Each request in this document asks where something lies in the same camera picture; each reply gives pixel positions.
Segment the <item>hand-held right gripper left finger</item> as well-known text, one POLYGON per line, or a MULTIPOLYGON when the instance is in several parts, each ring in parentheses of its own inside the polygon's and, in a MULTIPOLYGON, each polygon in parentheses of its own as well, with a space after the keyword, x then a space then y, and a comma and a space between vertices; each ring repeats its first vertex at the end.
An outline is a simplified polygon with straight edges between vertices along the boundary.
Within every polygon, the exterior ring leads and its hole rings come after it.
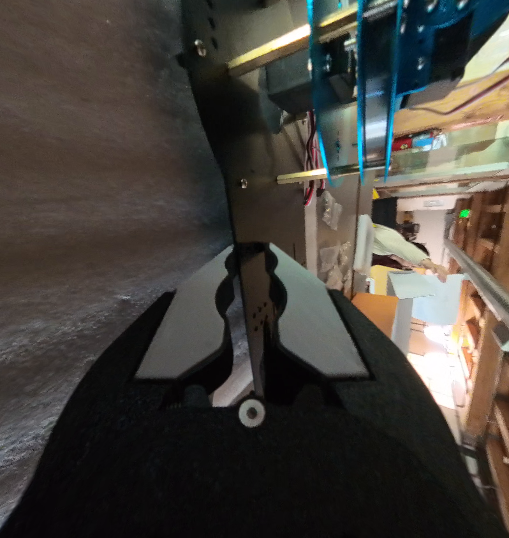
POLYGON ((235 277, 231 245, 178 286, 135 372, 137 382, 165 384, 169 403, 211 407, 233 368, 227 312, 235 277))

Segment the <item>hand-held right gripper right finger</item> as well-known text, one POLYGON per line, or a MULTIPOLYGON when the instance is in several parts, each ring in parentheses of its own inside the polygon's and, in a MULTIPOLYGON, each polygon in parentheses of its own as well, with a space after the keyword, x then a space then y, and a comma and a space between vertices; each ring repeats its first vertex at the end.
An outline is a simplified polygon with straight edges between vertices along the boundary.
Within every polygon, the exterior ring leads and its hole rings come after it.
POLYGON ((265 245, 274 320, 266 331, 267 400, 296 400, 306 386, 335 400, 333 384, 370 371, 325 284, 273 243, 265 245))

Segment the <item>black metal base plate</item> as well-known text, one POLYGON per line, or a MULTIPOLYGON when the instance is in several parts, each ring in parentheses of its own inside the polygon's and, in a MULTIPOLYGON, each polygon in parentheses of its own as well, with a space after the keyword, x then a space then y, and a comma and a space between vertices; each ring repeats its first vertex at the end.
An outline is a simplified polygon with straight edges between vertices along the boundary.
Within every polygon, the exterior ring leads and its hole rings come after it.
POLYGON ((305 380, 277 349, 278 304, 266 264, 272 243, 306 266, 303 187, 277 177, 304 166, 306 127, 269 99, 265 67, 239 77, 227 63, 307 22, 300 1, 181 1, 185 66, 198 113, 224 178, 254 387, 291 404, 305 380))

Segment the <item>teal blue object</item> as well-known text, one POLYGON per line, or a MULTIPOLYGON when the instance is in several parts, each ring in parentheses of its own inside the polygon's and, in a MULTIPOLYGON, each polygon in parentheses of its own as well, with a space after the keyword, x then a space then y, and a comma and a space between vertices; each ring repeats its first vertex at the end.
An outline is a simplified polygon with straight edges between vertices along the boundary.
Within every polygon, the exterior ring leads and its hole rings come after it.
POLYGON ((357 30, 319 44, 316 23, 329 1, 307 1, 311 38, 306 50, 265 67, 269 99, 281 110, 313 112, 323 166, 324 134, 338 129, 340 112, 357 104, 358 167, 390 171, 394 116, 445 97, 466 65, 509 15, 509 1, 350 1, 357 30))

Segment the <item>orange cardboard box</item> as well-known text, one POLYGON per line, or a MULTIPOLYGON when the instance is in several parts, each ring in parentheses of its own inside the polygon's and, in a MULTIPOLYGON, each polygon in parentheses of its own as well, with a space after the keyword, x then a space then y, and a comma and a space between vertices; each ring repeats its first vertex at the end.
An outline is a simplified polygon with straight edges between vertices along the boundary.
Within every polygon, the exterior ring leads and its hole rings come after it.
POLYGON ((352 303, 372 321, 404 354, 409 353, 412 322, 447 329, 459 316, 460 297, 466 274, 451 274, 446 282, 416 271, 393 271, 373 266, 385 272, 385 293, 358 293, 352 303))

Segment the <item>small clear parts bag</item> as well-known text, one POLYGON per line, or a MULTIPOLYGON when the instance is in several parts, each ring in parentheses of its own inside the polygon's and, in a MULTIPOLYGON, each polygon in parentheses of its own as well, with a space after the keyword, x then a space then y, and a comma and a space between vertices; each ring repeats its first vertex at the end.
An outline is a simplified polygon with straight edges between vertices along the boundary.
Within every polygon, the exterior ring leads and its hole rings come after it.
POLYGON ((323 247, 319 250, 319 276, 326 288, 347 294, 352 287, 352 244, 323 247))

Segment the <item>clear bag of screws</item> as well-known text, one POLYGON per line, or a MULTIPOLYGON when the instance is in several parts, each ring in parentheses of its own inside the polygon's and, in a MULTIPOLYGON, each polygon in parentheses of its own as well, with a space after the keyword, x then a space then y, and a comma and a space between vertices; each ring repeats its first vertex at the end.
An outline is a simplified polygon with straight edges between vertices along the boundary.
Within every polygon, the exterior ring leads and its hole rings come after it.
POLYGON ((339 219, 342 214, 343 207, 332 196, 328 190, 324 190, 321 195, 322 203, 322 221, 333 231, 339 228, 339 219))

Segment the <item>white foam sheet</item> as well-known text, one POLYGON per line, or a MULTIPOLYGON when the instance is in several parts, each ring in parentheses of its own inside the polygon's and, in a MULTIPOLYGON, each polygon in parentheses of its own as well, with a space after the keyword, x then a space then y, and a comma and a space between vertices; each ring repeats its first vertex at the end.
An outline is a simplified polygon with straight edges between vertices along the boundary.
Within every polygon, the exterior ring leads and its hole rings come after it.
POLYGON ((230 243, 180 1, 0 1, 0 528, 94 360, 230 243))

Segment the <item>slim silver air duct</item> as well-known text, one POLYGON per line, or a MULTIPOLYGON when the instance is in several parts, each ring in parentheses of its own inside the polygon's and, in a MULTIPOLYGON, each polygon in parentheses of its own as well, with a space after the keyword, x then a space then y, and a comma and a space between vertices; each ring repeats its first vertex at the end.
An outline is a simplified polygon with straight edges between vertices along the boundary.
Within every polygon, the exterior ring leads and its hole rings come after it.
POLYGON ((509 292, 450 239, 445 238, 444 244, 497 319, 492 330, 494 339, 503 352, 509 353, 509 292))

